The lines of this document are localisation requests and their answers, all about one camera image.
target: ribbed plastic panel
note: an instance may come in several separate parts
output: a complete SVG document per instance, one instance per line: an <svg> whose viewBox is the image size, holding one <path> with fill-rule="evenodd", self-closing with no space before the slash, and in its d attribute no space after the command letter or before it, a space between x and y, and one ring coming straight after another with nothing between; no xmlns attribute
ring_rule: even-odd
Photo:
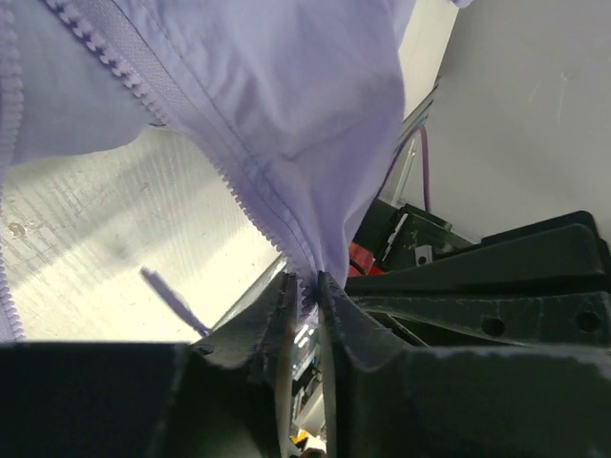
<svg viewBox="0 0 611 458"><path fill-rule="evenodd" d="M162 130L18 167L2 203L29 339L195 340L139 267L157 270L212 326L278 257L201 151Z"/></svg>

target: screw hole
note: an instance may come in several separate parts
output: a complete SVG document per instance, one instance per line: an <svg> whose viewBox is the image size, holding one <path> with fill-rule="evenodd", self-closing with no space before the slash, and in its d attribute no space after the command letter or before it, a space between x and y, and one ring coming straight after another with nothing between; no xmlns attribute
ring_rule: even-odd
<svg viewBox="0 0 611 458"><path fill-rule="evenodd" d="M490 337L499 337L505 332L505 323L498 318L486 318L481 322L481 330Z"/></svg>
<svg viewBox="0 0 611 458"><path fill-rule="evenodd" d="M575 324L583 332L595 332L599 329L600 318L594 312L579 312Z"/></svg>

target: seam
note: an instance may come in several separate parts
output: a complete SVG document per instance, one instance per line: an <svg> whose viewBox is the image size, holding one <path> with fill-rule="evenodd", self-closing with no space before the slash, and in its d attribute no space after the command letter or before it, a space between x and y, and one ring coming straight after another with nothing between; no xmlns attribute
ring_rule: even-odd
<svg viewBox="0 0 611 458"><path fill-rule="evenodd" d="M252 153L248 150L248 148L246 148L246 145L244 144L243 140L240 138L240 136L235 132L235 130L233 129L233 127L230 125L230 123L227 121L227 119L225 119L225 117L221 114L221 111L219 110L219 108L217 107L217 105L214 103L214 101L212 100L212 98L210 97L210 95L208 94L208 92L202 87L200 80L196 77L196 73L195 71L185 62L184 60L184 56L179 52L179 50L177 49L176 45L173 43L173 41L170 39L170 37L166 34L165 30L161 27L161 25L158 23L158 21L155 19L155 17L151 14L151 12L147 9L147 7L142 3L142 0L137 0L139 2L139 4L143 7L143 9L146 11L147 16L151 19L151 21L155 24L155 26L158 28L158 31L163 35L163 37L165 38L165 40L167 41L167 43L170 45L170 47L172 48L172 50L174 51L174 53L179 57L180 62L182 62L182 65L184 65L184 67L186 69L188 69L189 73L191 74L191 76L195 79L195 81L198 83L198 86L200 87L201 91L203 92L203 94L205 95L206 99L208 100L208 102L210 103L210 105L215 109L215 111L217 112L217 114L219 115L219 118L222 120L223 124L225 125L225 127L229 130L229 132L231 132L231 134L233 134L233 136L240 142L240 144L242 145L244 151L250 156L250 158L253 160L255 166L257 167L258 172L264 177L266 184L269 186L270 190L274 193L274 195L276 196L276 198L283 204L283 206L286 208L286 210L288 211L289 215L293 218L293 220L297 223L298 226L300 226L298 220L295 218L293 212L290 210L290 208L288 207L288 205L286 205L286 202L284 201L284 199L279 195L278 191L276 190L276 187L273 186L270 182L269 179L266 176L266 173L263 171L261 164L259 164L258 160L252 155ZM207 117L204 113L202 113L200 110L198 110L198 112L201 113L201 115L203 115L204 117ZM214 129L217 131L217 133L219 134L220 138L223 138L223 135L217 130L216 127L214 127ZM226 141L223 138L223 143L225 143L225 146L227 147L227 150L233 155L233 151L232 148L227 145ZM248 179L250 185L252 186L253 189L257 189L257 187L252 183L252 181L250 180L250 178L248 177L248 174L246 172L244 172L244 176L246 177L246 179ZM265 202L265 200L263 199L263 197L259 194L260 199ZM286 223L286 221L284 221L283 218L281 218L280 215L278 215L271 207L269 207L269 205L266 205L267 208L269 208L269 210L276 215L276 217L283 222L284 226L286 226L286 228L289 230L289 232L293 235L293 237L295 238L295 240L298 242L299 246L301 247L302 251L304 252L304 255L306 258L308 259L312 259L315 260L315 257L313 256L313 253L311 252L311 250L309 249L309 246L304 246L302 244L302 239L305 241L304 237L298 237L297 234L295 234L295 232L293 231L293 228L290 227L289 224Z"/></svg>

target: zipper pull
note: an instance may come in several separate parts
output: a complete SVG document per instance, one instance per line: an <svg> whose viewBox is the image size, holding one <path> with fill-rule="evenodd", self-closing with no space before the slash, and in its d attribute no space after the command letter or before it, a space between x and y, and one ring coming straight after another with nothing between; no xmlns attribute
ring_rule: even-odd
<svg viewBox="0 0 611 458"><path fill-rule="evenodd" d="M198 331L202 337L207 337L210 335L210 328L198 320L189 306L180 300L177 294L170 289L167 283L163 281L157 272L151 271L146 267L142 267L140 268L140 275L185 324L188 324L193 329Z"/></svg>

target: white panel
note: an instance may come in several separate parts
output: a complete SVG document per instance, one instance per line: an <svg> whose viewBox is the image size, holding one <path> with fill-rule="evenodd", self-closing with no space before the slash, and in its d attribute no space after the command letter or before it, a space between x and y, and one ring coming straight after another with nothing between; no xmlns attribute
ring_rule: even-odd
<svg viewBox="0 0 611 458"><path fill-rule="evenodd" d="M198 148L161 130L16 168L2 239L31 339L196 339L139 266L158 270L213 325L278 256Z"/></svg>
<svg viewBox="0 0 611 458"><path fill-rule="evenodd" d="M584 209L611 237L610 26L606 0L460 12L427 122L436 214L481 237Z"/></svg>
<svg viewBox="0 0 611 458"><path fill-rule="evenodd" d="M418 0L399 49L405 80L405 116L432 90L458 8L450 0Z"/></svg>

